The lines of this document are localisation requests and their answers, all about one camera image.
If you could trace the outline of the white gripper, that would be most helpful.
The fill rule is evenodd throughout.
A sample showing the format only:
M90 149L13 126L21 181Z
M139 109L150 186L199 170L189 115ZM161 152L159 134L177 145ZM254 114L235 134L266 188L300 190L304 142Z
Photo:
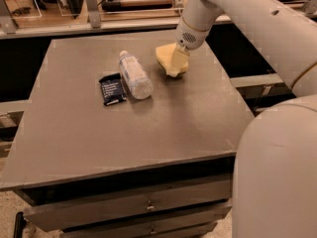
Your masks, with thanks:
M188 50L196 50L202 46L210 30L196 30L188 26L183 18L180 18L175 30L177 44L170 46L170 61L166 74L171 77L178 77L186 73L190 54Z

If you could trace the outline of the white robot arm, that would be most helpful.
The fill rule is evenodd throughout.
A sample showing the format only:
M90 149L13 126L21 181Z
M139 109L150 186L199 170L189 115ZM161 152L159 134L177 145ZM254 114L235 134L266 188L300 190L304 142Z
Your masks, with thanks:
M277 0L188 0L177 42L198 49L221 14L273 69L235 85L268 94L282 83L294 95L260 113L240 140L233 238L317 238L317 25Z

